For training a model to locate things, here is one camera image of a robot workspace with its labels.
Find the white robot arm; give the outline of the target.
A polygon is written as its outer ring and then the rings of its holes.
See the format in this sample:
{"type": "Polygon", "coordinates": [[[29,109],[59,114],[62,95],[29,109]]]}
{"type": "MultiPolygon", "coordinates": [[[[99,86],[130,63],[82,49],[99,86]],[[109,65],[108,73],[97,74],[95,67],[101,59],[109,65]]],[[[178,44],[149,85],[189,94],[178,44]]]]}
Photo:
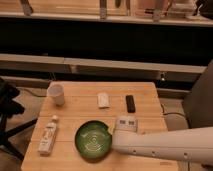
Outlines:
{"type": "Polygon", "coordinates": [[[117,152],[213,165],[213,127],[140,134],[134,116],[118,116],[112,134],[117,152]]]}

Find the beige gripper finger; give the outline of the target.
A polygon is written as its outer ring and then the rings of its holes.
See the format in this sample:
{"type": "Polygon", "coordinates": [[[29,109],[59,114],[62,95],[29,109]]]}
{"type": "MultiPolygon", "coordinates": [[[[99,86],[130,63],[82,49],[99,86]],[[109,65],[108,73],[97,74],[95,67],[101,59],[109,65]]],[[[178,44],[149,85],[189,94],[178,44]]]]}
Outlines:
{"type": "Polygon", "coordinates": [[[114,127],[109,127],[108,132],[112,135],[114,133],[114,127]]]}

